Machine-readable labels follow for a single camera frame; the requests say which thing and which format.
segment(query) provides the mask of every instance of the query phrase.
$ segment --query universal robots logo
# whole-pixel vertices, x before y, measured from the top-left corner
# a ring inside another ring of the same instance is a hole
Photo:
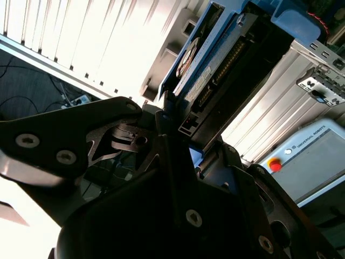
[[[296,149],[296,148],[300,148],[302,147],[304,144],[308,143],[311,139],[313,139],[314,137],[316,137],[321,131],[323,131],[326,128],[325,125],[321,126],[320,128],[318,128],[315,132],[313,132],[313,134],[311,134],[310,136],[308,136],[304,141],[302,141],[301,143],[299,143],[297,146],[293,145],[291,148],[292,149]]]

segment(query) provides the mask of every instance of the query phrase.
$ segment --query red wire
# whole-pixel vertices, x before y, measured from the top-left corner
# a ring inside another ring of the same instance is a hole
[[[310,16],[313,16],[316,20],[318,20],[318,21],[322,24],[322,26],[324,27],[324,29],[325,29],[325,31],[326,31],[326,34],[327,34],[327,36],[328,36],[328,35],[329,35],[329,30],[328,30],[328,27],[327,27],[326,23],[324,23],[323,20],[321,20],[320,17],[316,16],[316,14],[311,13],[311,12],[307,12],[307,13],[308,13]]]

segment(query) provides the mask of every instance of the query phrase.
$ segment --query red emergency stop button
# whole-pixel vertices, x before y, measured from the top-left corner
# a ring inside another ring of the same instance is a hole
[[[280,159],[279,158],[271,158],[269,159],[269,161],[267,162],[268,167],[273,171],[273,172],[278,172],[281,170],[282,165],[280,163]]]

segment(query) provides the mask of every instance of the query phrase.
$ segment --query black cable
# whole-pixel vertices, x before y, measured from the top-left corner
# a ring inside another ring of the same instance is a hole
[[[12,97],[10,97],[10,98],[7,98],[6,100],[4,100],[4,101],[0,104],[0,107],[3,106],[7,101],[9,101],[9,100],[11,100],[11,99],[13,99],[13,98],[24,98],[24,99],[28,100],[28,101],[31,102],[32,105],[35,107],[36,112],[39,113],[39,112],[38,112],[38,109],[37,109],[37,106],[34,104],[34,102],[33,102],[30,98],[25,97],[25,96],[12,96]]]
[[[90,184],[88,185],[88,187],[86,188],[86,190],[83,192],[83,194],[82,194],[82,197],[84,197],[84,194],[87,192],[87,190],[90,188],[90,186],[91,186],[91,182],[90,182]]]
[[[61,102],[59,102],[59,101],[55,101],[55,102],[49,104],[49,105],[47,106],[47,108],[44,109],[43,113],[45,113],[45,112],[46,112],[52,105],[54,105],[54,104],[64,105],[64,103],[61,103]]]
[[[26,66],[7,66],[7,65],[1,65],[0,67],[14,67],[14,68],[17,68],[17,69],[26,69],[26,70],[31,70],[31,71],[34,71],[34,72],[37,72],[37,73],[41,73],[41,74],[47,74],[44,71],[32,69],[32,68],[26,67]]]
[[[9,65],[11,64],[12,60],[13,60],[13,57],[10,58],[10,61],[9,61],[9,62],[7,63],[7,65],[5,66],[5,67],[6,67],[6,68],[5,68],[5,71],[2,73],[2,75],[0,76],[0,78],[2,78],[2,77],[6,74],[7,69],[9,68]]]
[[[3,77],[5,75],[5,73],[7,72],[7,69],[9,67],[14,67],[14,68],[18,68],[18,69],[26,69],[26,70],[30,70],[30,71],[34,71],[34,72],[37,72],[37,73],[41,73],[41,74],[46,74],[49,76],[49,79],[51,80],[53,86],[55,87],[55,89],[60,93],[60,94],[63,94],[63,92],[57,87],[57,85],[54,83],[54,80],[53,79],[56,79],[57,82],[59,83],[62,83],[65,85],[65,91],[68,93],[68,94],[83,94],[83,92],[79,92],[77,91],[76,89],[73,88],[73,86],[69,85],[69,84],[66,84],[66,82],[62,81],[61,79],[59,78],[56,78],[56,77],[52,77],[49,73],[46,73],[44,71],[40,71],[40,70],[36,70],[36,69],[32,69],[30,67],[26,67],[26,66],[10,66],[9,64],[11,63],[12,61],[12,58],[10,60],[10,62],[7,64],[7,65],[0,65],[0,67],[6,67],[3,75],[1,77]]]
[[[58,87],[57,87],[56,84],[54,83],[52,77],[51,77],[49,74],[47,74],[47,75],[48,75],[50,81],[52,82],[53,86],[55,87],[55,89],[56,89],[60,94],[63,94],[63,92],[62,92],[60,89],[58,89]]]

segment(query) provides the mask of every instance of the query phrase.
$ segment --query white radiator fin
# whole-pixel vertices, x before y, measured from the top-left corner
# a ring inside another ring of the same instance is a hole
[[[76,80],[88,81],[104,96],[132,97],[142,104],[139,87],[180,10],[202,12],[207,2],[0,0],[0,34],[62,71],[73,70]]]

